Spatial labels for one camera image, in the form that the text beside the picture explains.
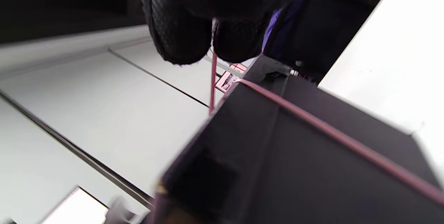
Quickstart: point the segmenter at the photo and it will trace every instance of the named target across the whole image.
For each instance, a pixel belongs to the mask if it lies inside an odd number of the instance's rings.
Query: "black fabric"
[[[241,63],[261,53],[264,33],[271,14],[258,20],[220,20],[214,31],[217,56],[230,63]]]
[[[154,45],[173,64],[192,64],[206,55],[212,19],[214,49],[240,63],[260,53],[271,12],[291,0],[142,0]]]
[[[339,58],[380,0],[307,0],[280,36],[276,24],[264,54],[319,82]],[[272,51],[279,39],[279,51]]]
[[[245,78],[282,94],[439,187],[412,137],[305,80],[266,75],[273,70],[279,71],[276,61],[262,56]],[[179,183],[193,154],[202,148],[210,150],[215,161],[230,164],[237,174],[214,223],[444,221],[441,206],[242,84],[235,85],[162,177],[167,191]],[[198,198],[203,192],[193,189],[187,194]]]
[[[213,221],[220,215],[235,179],[236,174],[229,165],[215,160],[209,150],[203,149],[177,178],[171,193],[194,213]]]
[[[282,61],[282,52],[284,52],[284,47],[287,45],[287,39],[295,34],[295,26],[297,27],[300,23],[301,17],[305,14],[309,2],[310,0],[294,0],[281,10],[268,38],[264,55]]]
[[[211,45],[212,21],[194,17],[171,0],[142,0],[146,22],[157,52],[173,64],[192,64]]]

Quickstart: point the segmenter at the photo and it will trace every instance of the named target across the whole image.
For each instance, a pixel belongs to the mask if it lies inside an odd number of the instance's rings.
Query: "pink strap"
[[[213,51],[213,60],[211,61],[211,95],[210,95],[210,115],[214,110],[214,87],[216,86],[216,66],[217,66],[217,55]]]
[[[357,140],[354,140],[353,138],[347,136],[346,134],[342,133],[341,131],[335,129],[334,127],[330,126],[328,123],[320,120],[319,118],[316,118],[312,114],[306,112],[305,110],[301,109],[300,107],[297,107],[296,105],[292,104],[291,102],[287,101],[286,99],[274,94],[273,92],[270,92],[266,90],[265,88],[260,87],[259,85],[252,83],[250,81],[244,80],[244,79],[238,79],[236,82],[242,83],[254,91],[258,92],[262,96],[265,96],[266,98],[270,99],[271,101],[275,102],[276,104],[279,104],[281,107],[284,107],[294,115],[297,115],[298,117],[302,118],[309,124],[315,126],[320,131],[324,132],[328,136],[332,137],[334,140],[338,141],[339,143],[343,144],[347,148],[350,148],[352,151],[360,154],[361,156],[365,157],[366,159],[370,160],[377,166],[381,167],[382,169],[386,170],[402,182],[408,184],[413,189],[421,193],[423,196],[429,198],[430,200],[433,200],[434,202],[438,203],[439,205],[444,207],[444,196],[442,191],[440,191],[435,186],[432,186],[425,180],[417,177],[416,175],[412,174],[410,171],[404,169],[400,165],[396,164],[395,162],[391,161],[390,159],[382,156],[381,154],[377,153],[376,151],[372,150],[371,148],[363,145],[362,143],[358,142]]]

